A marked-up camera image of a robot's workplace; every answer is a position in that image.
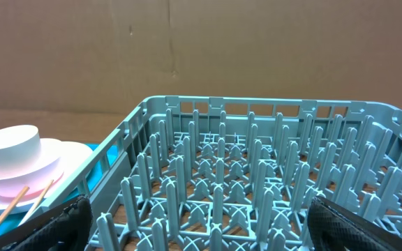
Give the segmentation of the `pink shallow bowl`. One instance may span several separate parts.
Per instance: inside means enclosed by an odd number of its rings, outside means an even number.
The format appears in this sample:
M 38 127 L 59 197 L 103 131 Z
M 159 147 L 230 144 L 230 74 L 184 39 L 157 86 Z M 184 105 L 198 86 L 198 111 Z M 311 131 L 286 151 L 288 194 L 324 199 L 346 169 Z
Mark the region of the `pink shallow bowl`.
M 0 178 L 0 196 L 14 197 L 24 186 L 29 187 L 28 195 L 43 190 L 47 182 L 58 181 L 64 173 L 60 167 L 64 143 L 58 139 L 41 139 L 40 156 L 22 171 L 15 172 L 7 178 Z

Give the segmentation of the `wooden chopstick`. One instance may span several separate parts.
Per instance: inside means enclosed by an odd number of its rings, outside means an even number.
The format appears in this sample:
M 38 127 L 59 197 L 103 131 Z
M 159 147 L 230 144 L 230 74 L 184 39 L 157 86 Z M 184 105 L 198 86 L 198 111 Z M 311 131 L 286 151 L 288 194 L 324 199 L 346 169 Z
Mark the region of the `wooden chopstick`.
M 8 217 L 8 215 L 12 212 L 12 210 L 17 206 L 20 200 L 25 196 L 25 194 L 29 191 L 29 186 L 24 186 L 17 196 L 12 200 L 11 203 L 7 206 L 7 208 L 0 215 L 0 225 L 2 222 Z
M 31 214 L 38 208 L 38 206 L 40 205 L 40 203 L 42 202 L 44 196 L 47 194 L 48 190 L 50 189 L 50 187 L 52 186 L 52 184 L 54 183 L 54 180 L 51 179 L 47 186 L 45 187 L 45 189 L 40 193 L 40 195 L 38 196 L 38 198 L 36 199 L 36 201 L 33 203 L 33 205 L 31 206 L 31 208 L 27 211 L 26 215 L 22 218 L 22 220 L 19 223 L 20 225 L 23 225 L 28 218 L 31 216 Z

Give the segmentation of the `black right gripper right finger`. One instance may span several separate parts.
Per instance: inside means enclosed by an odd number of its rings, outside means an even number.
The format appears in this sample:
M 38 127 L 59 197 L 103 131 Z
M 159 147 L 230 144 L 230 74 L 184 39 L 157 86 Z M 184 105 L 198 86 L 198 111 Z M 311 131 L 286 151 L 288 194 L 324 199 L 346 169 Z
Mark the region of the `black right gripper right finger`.
M 312 198 L 307 227 L 316 250 L 402 251 L 402 238 L 320 196 Z

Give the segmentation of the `pink plate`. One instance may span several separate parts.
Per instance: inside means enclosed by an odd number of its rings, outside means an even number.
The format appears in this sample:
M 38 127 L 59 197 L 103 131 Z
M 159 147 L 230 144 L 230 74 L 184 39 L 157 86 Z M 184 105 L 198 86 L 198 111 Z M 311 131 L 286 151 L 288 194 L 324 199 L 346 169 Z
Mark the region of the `pink plate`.
M 63 155 L 60 159 L 60 167 L 63 167 L 64 173 L 61 178 L 54 182 L 44 198 L 52 196 L 52 194 L 58 189 L 65 185 L 66 181 L 70 180 L 71 174 L 77 171 L 77 168 L 93 153 L 92 149 L 78 142 L 63 142 L 64 145 L 61 147 L 63 149 Z M 40 193 L 40 190 L 36 193 L 28 195 L 27 193 L 14 209 L 15 213 L 27 212 L 32 204 L 36 201 Z M 0 214 L 7 208 L 9 203 L 16 197 L 2 197 L 0 196 Z

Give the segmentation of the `grey dishwasher rack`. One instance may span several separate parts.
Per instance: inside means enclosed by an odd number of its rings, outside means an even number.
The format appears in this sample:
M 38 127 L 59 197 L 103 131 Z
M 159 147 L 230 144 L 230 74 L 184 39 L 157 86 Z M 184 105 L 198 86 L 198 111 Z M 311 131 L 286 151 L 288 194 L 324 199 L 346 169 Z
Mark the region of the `grey dishwasher rack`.
M 33 217 L 79 195 L 93 214 L 84 250 L 315 250 L 316 196 L 402 238 L 402 110 L 151 96 Z

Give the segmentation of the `left wooden chopstick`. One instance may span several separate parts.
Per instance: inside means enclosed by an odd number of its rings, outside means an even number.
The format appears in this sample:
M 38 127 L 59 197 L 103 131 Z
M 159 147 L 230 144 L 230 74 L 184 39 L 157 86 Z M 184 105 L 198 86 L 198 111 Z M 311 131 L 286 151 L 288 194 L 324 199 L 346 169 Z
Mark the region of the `left wooden chopstick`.
M 8 215 L 12 212 L 12 210 L 17 206 L 20 200 L 25 196 L 25 194 L 29 191 L 29 186 L 24 186 L 17 196 L 12 200 L 11 203 L 7 206 L 7 208 L 0 215 L 0 225 L 2 222 L 8 217 Z

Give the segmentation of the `white cup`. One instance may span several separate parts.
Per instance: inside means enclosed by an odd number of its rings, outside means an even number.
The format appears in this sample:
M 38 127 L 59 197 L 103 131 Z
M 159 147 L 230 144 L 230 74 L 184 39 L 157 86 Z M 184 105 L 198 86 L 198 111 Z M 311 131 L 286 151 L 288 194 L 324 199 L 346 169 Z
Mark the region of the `white cup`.
M 14 125 L 0 129 L 0 177 L 9 177 L 39 159 L 41 142 L 34 125 Z

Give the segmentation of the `right wooden chopstick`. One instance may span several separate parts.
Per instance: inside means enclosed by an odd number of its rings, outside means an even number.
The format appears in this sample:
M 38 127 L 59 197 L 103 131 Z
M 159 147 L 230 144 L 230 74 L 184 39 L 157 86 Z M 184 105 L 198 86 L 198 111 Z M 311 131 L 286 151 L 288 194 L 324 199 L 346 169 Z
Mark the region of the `right wooden chopstick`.
M 31 206 L 31 208 L 27 211 L 26 215 L 22 218 L 22 220 L 19 223 L 20 225 L 23 225 L 28 218 L 31 216 L 31 214 L 38 208 L 38 206 L 40 205 L 40 203 L 42 202 L 44 196 L 47 194 L 48 190 L 50 189 L 50 187 L 52 186 L 52 184 L 54 183 L 54 180 L 51 179 L 47 186 L 45 187 L 45 189 L 40 193 L 40 195 L 38 196 L 38 198 L 36 199 L 36 201 L 33 203 L 33 205 Z

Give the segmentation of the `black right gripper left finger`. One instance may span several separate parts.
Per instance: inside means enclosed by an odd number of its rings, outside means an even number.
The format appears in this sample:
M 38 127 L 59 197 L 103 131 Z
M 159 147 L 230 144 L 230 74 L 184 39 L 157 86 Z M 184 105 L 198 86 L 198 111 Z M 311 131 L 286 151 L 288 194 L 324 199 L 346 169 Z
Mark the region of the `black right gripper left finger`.
M 81 251 L 93 223 L 91 203 L 79 195 L 0 236 L 0 251 Z

